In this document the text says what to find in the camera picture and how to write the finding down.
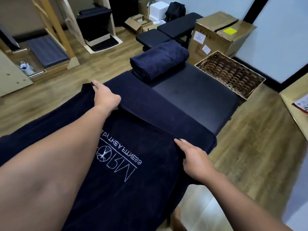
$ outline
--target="label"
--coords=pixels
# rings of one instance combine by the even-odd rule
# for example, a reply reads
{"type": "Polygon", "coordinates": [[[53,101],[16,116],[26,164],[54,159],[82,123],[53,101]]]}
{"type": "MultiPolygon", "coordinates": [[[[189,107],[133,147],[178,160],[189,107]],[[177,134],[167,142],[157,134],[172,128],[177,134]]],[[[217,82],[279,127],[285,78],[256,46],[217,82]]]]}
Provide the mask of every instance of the label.
{"type": "Polygon", "coordinates": [[[210,53],[210,48],[208,47],[208,46],[204,46],[203,48],[202,48],[202,50],[206,53],[206,54],[209,54],[210,53]]]}
{"type": "Polygon", "coordinates": [[[205,35],[201,34],[200,32],[195,32],[195,35],[193,37],[193,39],[197,42],[199,42],[200,44],[203,44],[204,40],[205,40],[205,35]]]}
{"type": "Polygon", "coordinates": [[[236,33],[237,30],[233,29],[232,27],[229,27],[229,28],[223,30],[223,32],[227,33],[228,35],[232,35],[232,34],[236,33]]]}

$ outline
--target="table cushion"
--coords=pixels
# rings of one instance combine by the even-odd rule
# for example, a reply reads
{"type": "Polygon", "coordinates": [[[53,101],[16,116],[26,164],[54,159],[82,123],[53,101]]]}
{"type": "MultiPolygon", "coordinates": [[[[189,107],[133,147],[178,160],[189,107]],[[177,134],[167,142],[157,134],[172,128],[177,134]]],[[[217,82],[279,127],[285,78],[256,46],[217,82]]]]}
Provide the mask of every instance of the table cushion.
{"type": "Polygon", "coordinates": [[[201,18],[203,18],[201,15],[193,12],[163,25],[160,25],[157,27],[157,30],[165,33],[172,39],[175,39],[181,37],[188,31],[193,31],[195,28],[196,20],[201,18]]]}
{"type": "Polygon", "coordinates": [[[149,85],[215,135],[239,105],[234,92],[187,62],[149,85]]]}
{"type": "Polygon", "coordinates": [[[171,38],[157,29],[152,29],[137,35],[136,40],[151,49],[159,44],[171,40],[171,38]]]}

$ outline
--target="wicker basket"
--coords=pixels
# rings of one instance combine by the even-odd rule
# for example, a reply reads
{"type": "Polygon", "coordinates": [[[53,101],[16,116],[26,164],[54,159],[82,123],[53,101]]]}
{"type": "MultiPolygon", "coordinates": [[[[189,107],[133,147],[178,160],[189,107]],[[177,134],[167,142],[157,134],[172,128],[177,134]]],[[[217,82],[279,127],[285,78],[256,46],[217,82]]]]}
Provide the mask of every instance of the wicker basket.
{"type": "Polygon", "coordinates": [[[265,78],[219,51],[195,65],[206,74],[221,82],[238,96],[247,100],[265,78]]]}

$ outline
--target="folded navy towel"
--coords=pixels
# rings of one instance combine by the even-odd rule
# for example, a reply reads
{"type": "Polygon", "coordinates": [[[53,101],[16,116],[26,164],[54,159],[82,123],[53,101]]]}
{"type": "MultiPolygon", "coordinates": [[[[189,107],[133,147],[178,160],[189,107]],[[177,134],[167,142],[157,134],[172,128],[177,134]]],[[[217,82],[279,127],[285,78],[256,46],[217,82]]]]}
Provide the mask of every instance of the folded navy towel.
{"type": "Polygon", "coordinates": [[[130,62],[133,73],[142,81],[150,82],[188,58],[188,50],[175,40],[170,40],[130,58],[130,62]]]}

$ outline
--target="hand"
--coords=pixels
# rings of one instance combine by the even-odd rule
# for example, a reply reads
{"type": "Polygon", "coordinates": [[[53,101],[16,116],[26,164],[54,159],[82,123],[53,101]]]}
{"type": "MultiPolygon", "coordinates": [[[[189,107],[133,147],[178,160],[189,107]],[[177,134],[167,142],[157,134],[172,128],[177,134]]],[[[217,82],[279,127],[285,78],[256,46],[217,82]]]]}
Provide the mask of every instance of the hand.
{"type": "Polygon", "coordinates": [[[201,183],[207,183],[213,174],[218,172],[206,152],[201,148],[195,147],[183,139],[175,139],[174,141],[185,153],[186,159],[183,160],[184,171],[193,179],[201,183]]]}
{"type": "Polygon", "coordinates": [[[109,116],[113,110],[117,109],[121,97],[113,94],[108,87],[96,80],[93,80],[92,83],[95,91],[94,106],[101,107],[109,116]]]}

